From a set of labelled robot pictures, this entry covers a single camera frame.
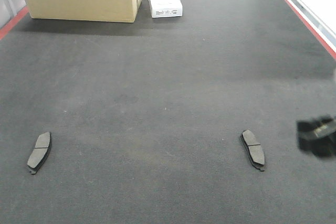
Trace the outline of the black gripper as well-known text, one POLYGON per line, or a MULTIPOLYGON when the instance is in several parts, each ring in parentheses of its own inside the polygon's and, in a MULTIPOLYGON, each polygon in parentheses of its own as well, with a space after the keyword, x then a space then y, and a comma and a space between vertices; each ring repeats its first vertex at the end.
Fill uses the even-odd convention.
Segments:
POLYGON ((317 157, 335 156, 335 116, 298 120, 296 127, 301 151, 317 157))

